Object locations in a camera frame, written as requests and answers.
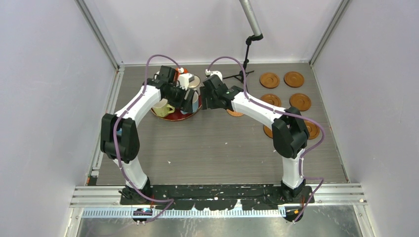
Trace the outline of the woven rattan coaster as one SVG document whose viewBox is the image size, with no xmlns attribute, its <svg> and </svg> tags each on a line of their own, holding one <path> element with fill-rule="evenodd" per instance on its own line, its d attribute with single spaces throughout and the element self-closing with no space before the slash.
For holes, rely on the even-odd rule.
<svg viewBox="0 0 419 237">
<path fill-rule="evenodd" d="M 229 114 L 229 115 L 231 115 L 231 116 L 233 116 L 233 117 L 241 117 L 241 116 L 243 116 L 244 114 L 243 113 L 240 113 L 240 112 L 235 112 L 235 111 L 232 111 L 232 110 L 226 110 L 227 111 L 227 113 Z"/>
</svg>

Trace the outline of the wooden coaster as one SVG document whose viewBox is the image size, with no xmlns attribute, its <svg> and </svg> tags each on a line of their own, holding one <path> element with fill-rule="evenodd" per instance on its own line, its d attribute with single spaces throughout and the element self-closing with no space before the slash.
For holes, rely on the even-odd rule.
<svg viewBox="0 0 419 237">
<path fill-rule="evenodd" d="M 311 121 L 305 120 L 304 122 L 305 122 L 305 125 L 307 127 L 307 130 L 309 132 L 308 139 L 309 140 L 313 140 L 313 139 L 317 138 L 319 136 L 319 134 L 320 134 L 319 127 L 316 124 L 314 124 L 313 122 L 311 122 Z"/>
<path fill-rule="evenodd" d="M 263 87 L 273 89 L 280 84 L 280 79 L 275 73 L 266 72 L 260 76 L 259 82 Z"/>
<path fill-rule="evenodd" d="M 280 107 L 282 105 L 281 99 L 275 94 L 271 94 L 271 93 L 264 94 L 263 96 L 261 96 L 260 99 L 276 107 Z"/>
<path fill-rule="evenodd" d="M 308 111 L 312 106 L 312 102 L 309 96 L 303 93 L 293 94 L 289 99 L 289 103 L 291 106 L 303 112 Z"/>
<path fill-rule="evenodd" d="M 272 130 L 271 130 L 270 127 L 264 125 L 263 126 L 263 131 L 264 131 L 264 133 L 265 133 L 266 136 L 268 136 L 271 139 L 273 138 L 273 133 L 272 133 Z"/>
<path fill-rule="evenodd" d="M 298 88 L 303 86 L 305 79 L 301 73 L 290 71 L 284 75 L 284 82 L 292 88 Z"/>
</svg>

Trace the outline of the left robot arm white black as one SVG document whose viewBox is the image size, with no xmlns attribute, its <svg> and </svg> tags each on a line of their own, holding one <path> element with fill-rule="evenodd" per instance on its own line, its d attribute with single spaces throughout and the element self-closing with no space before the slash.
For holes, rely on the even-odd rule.
<svg viewBox="0 0 419 237">
<path fill-rule="evenodd" d="M 176 109 L 193 112 L 196 91 L 189 88 L 195 76 L 183 68 L 161 66 L 158 73 L 142 84 L 139 92 L 122 109 L 101 119 L 100 150 L 112 159 L 125 179 L 121 191 L 127 199 L 147 204 L 152 201 L 149 177 L 144 173 L 138 153 L 137 127 L 157 103 L 166 99 Z"/>
</svg>

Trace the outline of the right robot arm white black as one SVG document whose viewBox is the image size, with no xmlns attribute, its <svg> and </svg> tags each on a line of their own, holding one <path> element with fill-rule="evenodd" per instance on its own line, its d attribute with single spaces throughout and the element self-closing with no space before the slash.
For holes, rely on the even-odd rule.
<svg viewBox="0 0 419 237">
<path fill-rule="evenodd" d="M 284 200 L 296 202 L 306 183 L 302 175 L 302 156 L 309 138 L 300 111 L 295 107 L 285 109 L 271 105 L 236 86 L 228 88 L 216 73 L 207 76 L 201 95 L 203 109 L 223 108 L 239 112 L 270 127 L 274 149 L 283 163 L 280 191 Z"/>
</svg>

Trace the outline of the microphone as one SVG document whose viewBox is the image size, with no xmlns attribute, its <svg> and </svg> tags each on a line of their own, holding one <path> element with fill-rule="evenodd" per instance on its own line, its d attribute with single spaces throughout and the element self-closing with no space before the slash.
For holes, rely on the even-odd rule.
<svg viewBox="0 0 419 237">
<path fill-rule="evenodd" d="M 250 46 L 254 41 L 260 41 L 264 38 L 262 30 L 259 26 L 258 20 L 256 18 L 254 9 L 251 5 L 251 2 L 249 0 L 239 0 L 243 12 L 247 18 L 247 21 L 249 23 L 249 26 L 253 32 L 253 34 L 249 37 L 247 37 L 246 39 L 246 53 L 245 53 L 245 58 L 243 61 L 243 70 L 240 70 L 236 75 L 232 75 L 232 76 L 227 76 L 224 77 L 223 79 L 231 79 L 234 78 L 236 80 L 238 80 L 239 82 L 241 82 L 242 84 L 244 84 L 244 80 L 245 77 L 247 77 L 249 74 L 253 73 L 254 71 L 249 71 L 247 72 L 247 66 L 249 63 L 249 51 L 250 51 Z"/>
</svg>

